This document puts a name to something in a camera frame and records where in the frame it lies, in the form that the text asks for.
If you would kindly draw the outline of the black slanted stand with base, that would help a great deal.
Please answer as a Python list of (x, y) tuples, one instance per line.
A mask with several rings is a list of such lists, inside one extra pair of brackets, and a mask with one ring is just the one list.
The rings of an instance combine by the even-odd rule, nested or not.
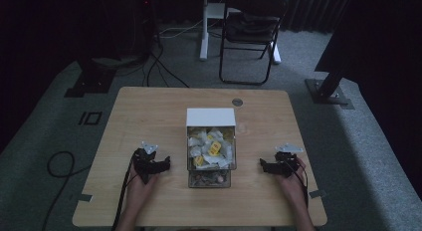
[(305, 80), (305, 84), (315, 104), (337, 105), (344, 110), (354, 109), (351, 99), (348, 99), (339, 87), (347, 65), (348, 62), (343, 63), (337, 71), (330, 72), (324, 80)]

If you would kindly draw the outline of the white desk frame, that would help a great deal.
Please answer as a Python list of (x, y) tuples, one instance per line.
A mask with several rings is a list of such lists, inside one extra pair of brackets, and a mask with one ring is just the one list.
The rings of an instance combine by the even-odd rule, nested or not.
[[(202, 39), (199, 55), (199, 58), (202, 61), (205, 61), (208, 58), (209, 28), (211, 27), (209, 21), (214, 20), (215, 22), (221, 22), (222, 26), (225, 1), (226, 0), (223, 0), (222, 2), (209, 2), (208, 0), (203, 0)], [(277, 44), (274, 58), (274, 63), (279, 64), (281, 62)]]

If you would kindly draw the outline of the white drawer cabinet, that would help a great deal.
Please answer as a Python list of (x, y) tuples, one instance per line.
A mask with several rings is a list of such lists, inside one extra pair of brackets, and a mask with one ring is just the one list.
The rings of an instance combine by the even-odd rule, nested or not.
[(231, 108), (192, 108), (187, 110), (187, 126), (235, 126), (235, 112)]

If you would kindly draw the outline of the black stand with flat base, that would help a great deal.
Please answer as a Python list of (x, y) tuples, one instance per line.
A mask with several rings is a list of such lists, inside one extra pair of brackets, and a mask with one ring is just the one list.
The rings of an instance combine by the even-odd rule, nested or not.
[(72, 88), (67, 89), (66, 98), (82, 98), (85, 94), (107, 94), (116, 74), (116, 69), (98, 65), (90, 58), (77, 59), (81, 73)]

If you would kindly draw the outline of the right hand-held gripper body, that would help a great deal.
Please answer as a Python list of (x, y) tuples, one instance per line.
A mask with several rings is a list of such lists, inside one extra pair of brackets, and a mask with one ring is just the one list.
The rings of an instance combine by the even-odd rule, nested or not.
[(286, 143), (275, 147), (275, 165), (273, 167), (282, 168), (283, 176), (290, 177), (296, 172), (300, 166), (298, 162), (298, 154), (304, 150), (294, 144)]

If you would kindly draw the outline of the person's right hand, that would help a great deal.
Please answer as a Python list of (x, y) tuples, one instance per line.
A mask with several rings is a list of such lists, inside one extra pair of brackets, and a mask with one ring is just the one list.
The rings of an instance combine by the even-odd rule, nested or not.
[(305, 164), (301, 159), (298, 159), (300, 164), (295, 174), (290, 177), (284, 177), (283, 175), (276, 175), (275, 178), (279, 183), (281, 190), (294, 209), (305, 209), (308, 210), (307, 202), (305, 199), (305, 184), (304, 184), (304, 168)]

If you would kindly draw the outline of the person's left hand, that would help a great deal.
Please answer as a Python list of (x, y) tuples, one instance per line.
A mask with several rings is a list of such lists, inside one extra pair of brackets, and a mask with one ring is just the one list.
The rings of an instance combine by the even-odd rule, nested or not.
[(126, 206), (130, 209), (141, 209), (151, 196), (158, 177), (158, 174), (153, 174), (148, 182), (144, 184), (132, 167), (130, 169), (130, 180), (127, 184)]

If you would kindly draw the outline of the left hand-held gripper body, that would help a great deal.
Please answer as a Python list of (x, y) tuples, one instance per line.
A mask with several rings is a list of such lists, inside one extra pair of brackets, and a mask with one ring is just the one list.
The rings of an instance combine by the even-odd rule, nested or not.
[(144, 184), (147, 184), (149, 176), (155, 174), (157, 171), (156, 163), (154, 161), (157, 149), (157, 144), (149, 144), (143, 141), (141, 147), (132, 155), (131, 161), (134, 170), (140, 176)]

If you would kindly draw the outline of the black folding chair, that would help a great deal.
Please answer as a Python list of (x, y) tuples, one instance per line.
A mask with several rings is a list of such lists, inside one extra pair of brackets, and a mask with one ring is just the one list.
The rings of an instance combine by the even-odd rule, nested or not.
[[(219, 79), (225, 84), (263, 85), (269, 78), (279, 31), (288, 10), (289, 0), (226, 0), (223, 11), (219, 50)], [(230, 81), (223, 76), (226, 50), (269, 53), (264, 78), (259, 82)]]

